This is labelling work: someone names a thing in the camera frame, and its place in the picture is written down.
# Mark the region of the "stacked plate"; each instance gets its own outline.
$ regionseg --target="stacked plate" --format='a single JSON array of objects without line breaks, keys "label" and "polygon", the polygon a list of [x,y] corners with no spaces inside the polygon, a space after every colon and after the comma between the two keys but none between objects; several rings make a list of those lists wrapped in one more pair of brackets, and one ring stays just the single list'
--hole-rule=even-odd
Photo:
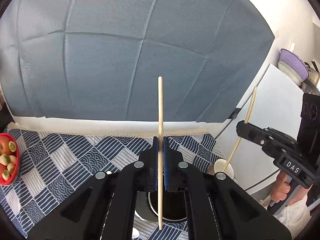
[{"label": "stacked plate", "polygon": [[301,86],[302,78],[299,74],[289,65],[284,63],[283,61],[279,61],[278,68],[285,73],[298,87]]}]

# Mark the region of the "metal screw head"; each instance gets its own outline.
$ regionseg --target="metal screw head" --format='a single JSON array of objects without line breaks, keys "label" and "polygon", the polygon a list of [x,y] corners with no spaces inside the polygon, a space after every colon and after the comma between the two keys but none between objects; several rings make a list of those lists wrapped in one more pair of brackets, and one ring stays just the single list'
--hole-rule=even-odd
[{"label": "metal screw head", "polygon": [[137,161],[137,162],[134,163],[134,166],[135,166],[136,168],[142,168],[142,167],[144,166],[144,163],[143,163],[143,162],[140,162],[140,161]]},{"label": "metal screw head", "polygon": [[188,167],[189,165],[188,165],[188,163],[186,163],[186,162],[179,162],[179,163],[178,163],[178,166],[179,166],[180,168],[182,168],[182,169],[185,169],[185,168]]},{"label": "metal screw head", "polygon": [[227,176],[223,172],[218,172],[216,174],[217,179],[224,180]]},{"label": "metal screw head", "polygon": [[103,179],[106,174],[103,171],[99,171],[96,173],[96,179]]}]

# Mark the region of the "apple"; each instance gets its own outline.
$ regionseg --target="apple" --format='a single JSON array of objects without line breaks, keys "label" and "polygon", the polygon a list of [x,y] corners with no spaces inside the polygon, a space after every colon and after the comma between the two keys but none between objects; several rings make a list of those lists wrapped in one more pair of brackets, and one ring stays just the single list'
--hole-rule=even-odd
[{"label": "apple", "polygon": [[0,155],[7,154],[11,155],[13,152],[9,148],[9,142],[11,140],[7,136],[0,136]]}]

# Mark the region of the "finger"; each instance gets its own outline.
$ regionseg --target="finger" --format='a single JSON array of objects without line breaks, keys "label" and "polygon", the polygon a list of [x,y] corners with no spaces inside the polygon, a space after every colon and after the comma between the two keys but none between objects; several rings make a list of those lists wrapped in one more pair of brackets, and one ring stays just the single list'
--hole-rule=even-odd
[{"label": "finger", "polygon": [[277,175],[276,180],[280,182],[285,182],[288,178],[288,175],[285,174],[283,171],[280,171],[279,174]]},{"label": "finger", "polygon": [[282,192],[282,188],[283,188],[282,184],[283,184],[283,182],[276,181],[272,187],[271,195],[275,195],[277,192]]},{"label": "finger", "polygon": [[289,193],[290,188],[291,188],[291,187],[290,187],[290,185],[289,185],[288,183],[283,183],[283,184],[280,186],[279,191],[282,192],[282,193],[287,194],[287,193]]},{"label": "finger", "polygon": [[280,200],[285,200],[287,198],[287,194],[286,193],[279,193],[279,198],[280,198]]},{"label": "finger", "polygon": [[287,198],[287,194],[282,192],[276,192],[271,194],[271,200],[273,200],[275,203],[278,203],[280,200],[285,200]]}]

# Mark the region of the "human hand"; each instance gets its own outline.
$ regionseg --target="human hand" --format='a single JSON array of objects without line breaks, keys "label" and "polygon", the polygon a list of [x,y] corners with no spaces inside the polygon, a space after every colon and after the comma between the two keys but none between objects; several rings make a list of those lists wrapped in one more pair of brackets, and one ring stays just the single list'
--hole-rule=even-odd
[{"label": "human hand", "polygon": [[[285,200],[287,198],[287,193],[290,191],[290,185],[286,183],[287,178],[288,175],[283,171],[280,171],[276,178],[276,183],[274,184],[270,194],[271,200],[273,200],[275,203],[278,203],[279,201]],[[309,189],[301,187],[287,205],[291,205],[299,200],[302,200],[310,189],[311,187]]]}]

